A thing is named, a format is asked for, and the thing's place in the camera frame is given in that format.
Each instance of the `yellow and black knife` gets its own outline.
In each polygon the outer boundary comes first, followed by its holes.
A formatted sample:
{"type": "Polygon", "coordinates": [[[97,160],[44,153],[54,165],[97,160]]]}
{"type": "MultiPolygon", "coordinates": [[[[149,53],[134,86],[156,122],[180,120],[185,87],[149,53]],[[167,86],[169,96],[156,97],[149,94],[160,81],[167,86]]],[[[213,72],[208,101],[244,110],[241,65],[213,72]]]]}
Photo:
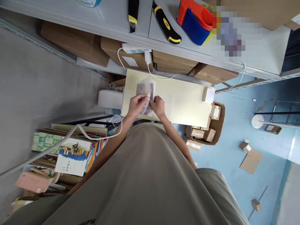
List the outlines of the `yellow and black knife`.
{"type": "Polygon", "coordinates": [[[160,6],[157,6],[155,1],[153,1],[152,8],[154,10],[154,15],[157,18],[157,21],[168,41],[172,44],[179,44],[181,42],[181,36],[177,34],[176,31],[172,28],[162,8],[160,6]]]}
{"type": "Polygon", "coordinates": [[[128,20],[130,24],[130,33],[135,32],[138,24],[139,0],[128,0],[128,20]]]}

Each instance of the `blue floor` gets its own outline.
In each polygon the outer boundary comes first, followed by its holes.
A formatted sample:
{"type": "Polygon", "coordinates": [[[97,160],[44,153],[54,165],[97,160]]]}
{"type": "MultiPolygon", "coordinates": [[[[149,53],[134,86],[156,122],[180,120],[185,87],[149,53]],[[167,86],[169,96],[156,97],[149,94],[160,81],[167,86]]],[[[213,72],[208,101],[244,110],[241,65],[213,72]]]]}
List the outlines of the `blue floor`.
{"type": "MultiPolygon", "coordinates": [[[[228,83],[233,85],[238,80],[239,78],[236,78],[228,83]]],[[[243,82],[249,80],[253,80],[253,77],[247,76],[243,82]]],[[[191,151],[198,168],[213,168],[224,174],[246,217],[249,217],[253,209],[251,200],[258,199],[268,185],[260,201],[262,211],[253,213],[249,220],[251,224],[271,224],[287,161],[285,158],[288,158],[296,131],[293,128],[283,128],[278,135],[267,133],[264,131],[265,127],[251,127],[249,118],[259,107],[263,112],[271,112],[277,100],[291,100],[289,88],[299,81],[279,81],[219,94],[215,101],[225,104],[226,107],[221,137],[215,146],[202,145],[200,152],[191,151]],[[250,141],[252,148],[263,153],[263,158],[253,175],[239,168],[246,153],[238,146],[244,139],[250,141]]]]}

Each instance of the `black metal frame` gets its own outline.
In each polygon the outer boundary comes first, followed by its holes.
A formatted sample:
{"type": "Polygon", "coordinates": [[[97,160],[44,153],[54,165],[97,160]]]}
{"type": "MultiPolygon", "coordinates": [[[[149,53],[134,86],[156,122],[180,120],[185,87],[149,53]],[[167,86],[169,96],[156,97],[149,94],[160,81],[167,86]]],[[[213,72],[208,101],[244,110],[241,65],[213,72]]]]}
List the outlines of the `black metal frame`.
{"type": "MultiPolygon", "coordinates": [[[[90,119],[84,119],[84,120],[77,120],[77,121],[73,121],[73,122],[67,122],[67,123],[63,123],[63,124],[68,124],[68,125],[76,125],[76,124],[82,124],[85,123],[85,127],[88,127],[91,123],[94,124],[102,124],[102,125],[106,125],[105,128],[107,128],[107,133],[114,129],[114,125],[113,123],[110,122],[99,122],[96,120],[101,120],[101,119],[106,119],[106,118],[111,118],[113,117],[113,115],[107,115],[107,116],[101,116],[101,117],[95,117],[95,118],[90,118],[90,119]]],[[[115,126],[118,127],[120,125],[121,122],[119,123],[115,123],[115,126]]]]}

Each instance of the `power strip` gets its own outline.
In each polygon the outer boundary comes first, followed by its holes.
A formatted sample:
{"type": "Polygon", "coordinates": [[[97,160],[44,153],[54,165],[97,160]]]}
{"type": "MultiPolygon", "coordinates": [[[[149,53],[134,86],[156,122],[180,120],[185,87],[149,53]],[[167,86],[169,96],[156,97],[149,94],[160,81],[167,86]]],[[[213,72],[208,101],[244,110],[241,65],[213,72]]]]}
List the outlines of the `power strip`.
{"type": "Polygon", "coordinates": [[[122,47],[123,47],[124,52],[126,52],[127,54],[143,53],[146,50],[148,50],[149,52],[152,52],[152,50],[149,48],[145,48],[145,47],[141,47],[141,46],[133,45],[133,44],[128,44],[128,43],[123,43],[122,47]]]}

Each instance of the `gray floor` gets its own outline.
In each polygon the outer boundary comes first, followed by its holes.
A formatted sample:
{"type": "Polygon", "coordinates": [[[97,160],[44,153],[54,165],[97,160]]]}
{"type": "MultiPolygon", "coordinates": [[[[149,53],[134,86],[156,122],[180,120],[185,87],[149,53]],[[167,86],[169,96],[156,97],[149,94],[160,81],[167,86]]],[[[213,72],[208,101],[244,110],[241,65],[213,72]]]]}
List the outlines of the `gray floor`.
{"type": "MultiPolygon", "coordinates": [[[[33,132],[101,115],[107,82],[0,28],[0,172],[28,159],[33,132]]],[[[0,223],[18,196],[16,172],[0,180],[0,223]]]]}

